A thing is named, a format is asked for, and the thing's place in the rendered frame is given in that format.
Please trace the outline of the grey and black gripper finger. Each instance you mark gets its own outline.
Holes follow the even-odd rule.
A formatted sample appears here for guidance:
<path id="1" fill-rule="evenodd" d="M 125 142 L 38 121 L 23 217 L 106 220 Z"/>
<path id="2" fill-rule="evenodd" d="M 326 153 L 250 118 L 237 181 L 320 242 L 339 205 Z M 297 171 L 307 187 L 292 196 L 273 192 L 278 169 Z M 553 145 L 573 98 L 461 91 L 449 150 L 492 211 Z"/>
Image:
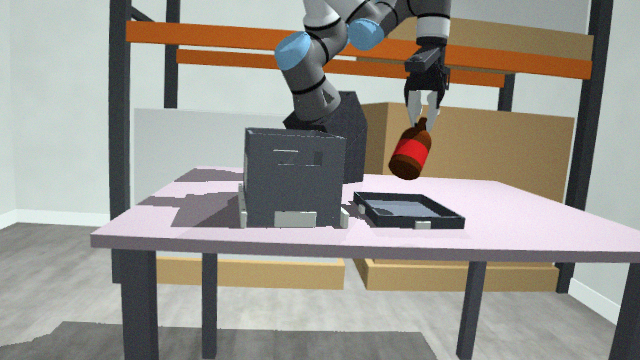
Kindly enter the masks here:
<path id="1" fill-rule="evenodd" d="M 427 112 L 427 122 L 425 124 L 425 129 L 430 133 L 434 122 L 437 117 L 437 111 L 440 113 L 440 103 L 445 95 L 445 85 L 444 78 L 439 77 L 438 83 L 433 86 L 433 90 L 431 93 L 427 95 L 427 102 L 429 105 L 429 109 Z M 438 113 L 438 115 L 439 115 Z"/>
<path id="2" fill-rule="evenodd" d="M 421 91 L 416 90 L 416 87 L 410 83 L 409 77 L 406 77 L 406 83 L 404 86 L 404 97 L 406 107 L 408 107 L 407 111 L 411 127 L 417 126 L 418 123 L 416 118 L 422 113 Z"/>

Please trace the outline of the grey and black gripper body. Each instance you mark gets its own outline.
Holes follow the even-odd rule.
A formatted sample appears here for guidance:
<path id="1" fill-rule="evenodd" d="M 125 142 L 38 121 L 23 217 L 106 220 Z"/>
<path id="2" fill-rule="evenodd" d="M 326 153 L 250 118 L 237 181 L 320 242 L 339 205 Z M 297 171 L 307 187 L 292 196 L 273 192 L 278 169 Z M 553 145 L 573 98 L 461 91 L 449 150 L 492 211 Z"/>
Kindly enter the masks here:
<path id="1" fill-rule="evenodd" d="M 440 46 L 441 56 L 424 73 L 410 72 L 410 75 L 409 75 L 410 83 L 416 87 L 416 90 L 432 91 L 433 86 L 435 86 L 438 83 L 439 77 L 443 77 L 445 90 L 449 90 L 451 69 L 444 66 L 447 39 L 443 37 L 423 36 L 423 37 L 416 38 L 416 45 Z M 440 66 L 440 65 L 443 65 L 443 66 Z"/>

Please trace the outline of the brown bottle with red label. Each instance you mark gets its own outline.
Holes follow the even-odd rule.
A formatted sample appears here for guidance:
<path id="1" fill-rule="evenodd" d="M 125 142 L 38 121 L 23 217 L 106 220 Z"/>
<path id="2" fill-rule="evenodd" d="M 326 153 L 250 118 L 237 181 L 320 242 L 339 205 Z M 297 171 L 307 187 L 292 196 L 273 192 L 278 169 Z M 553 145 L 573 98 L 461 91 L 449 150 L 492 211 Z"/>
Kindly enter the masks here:
<path id="1" fill-rule="evenodd" d="M 432 145 L 431 137 L 425 129 L 426 122 L 427 118 L 421 117 L 418 127 L 408 128 L 402 133 L 388 164 L 396 177 L 414 180 L 420 176 Z"/>

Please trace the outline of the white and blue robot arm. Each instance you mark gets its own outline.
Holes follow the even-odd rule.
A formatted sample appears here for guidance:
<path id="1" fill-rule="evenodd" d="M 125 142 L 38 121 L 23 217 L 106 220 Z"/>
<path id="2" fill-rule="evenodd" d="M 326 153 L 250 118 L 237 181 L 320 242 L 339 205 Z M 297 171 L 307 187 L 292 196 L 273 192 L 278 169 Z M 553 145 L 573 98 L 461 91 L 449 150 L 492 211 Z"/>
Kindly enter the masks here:
<path id="1" fill-rule="evenodd" d="M 274 51 L 293 95 L 294 111 L 302 121 L 322 118 L 340 104 L 340 95 L 322 67 L 349 42 L 358 50 L 368 51 L 406 18 L 416 16 L 417 38 L 449 37 L 451 0 L 376 0 L 375 6 L 370 0 L 303 3 L 305 32 L 285 37 Z M 404 62 L 405 71 L 424 73 L 440 56 L 440 46 L 422 46 Z"/>

